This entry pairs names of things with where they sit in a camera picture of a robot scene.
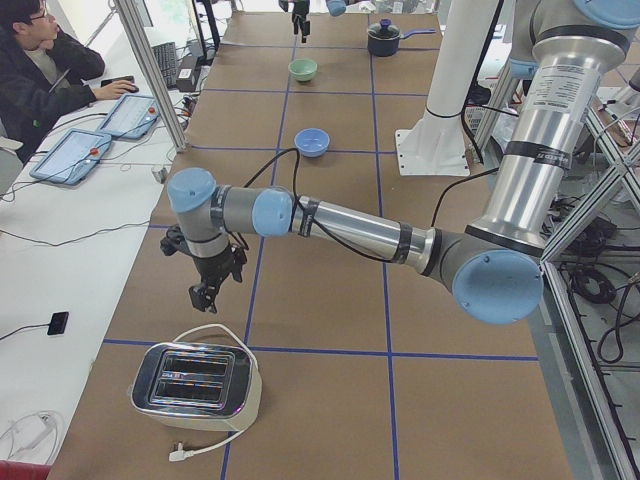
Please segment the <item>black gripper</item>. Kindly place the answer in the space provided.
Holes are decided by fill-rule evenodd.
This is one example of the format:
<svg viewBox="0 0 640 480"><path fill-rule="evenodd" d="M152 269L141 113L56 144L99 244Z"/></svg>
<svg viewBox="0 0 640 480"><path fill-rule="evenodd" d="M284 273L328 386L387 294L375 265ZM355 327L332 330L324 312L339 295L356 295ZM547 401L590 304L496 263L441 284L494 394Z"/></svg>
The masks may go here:
<svg viewBox="0 0 640 480"><path fill-rule="evenodd" d="M215 300L222 283L229 276L238 283L243 281L245 250L236 244L228 244L218 255L208 258L194 257L193 260L200 274L200 282L189 288L192 306L201 312L216 314Z"/></svg>
<svg viewBox="0 0 640 480"><path fill-rule="evenodd" d="M309 0L293 0L292 1L292 18L298 21L297 28L301 35L301 42L306 43L310 35L311 22L307 20L310 10Z"/></svg>

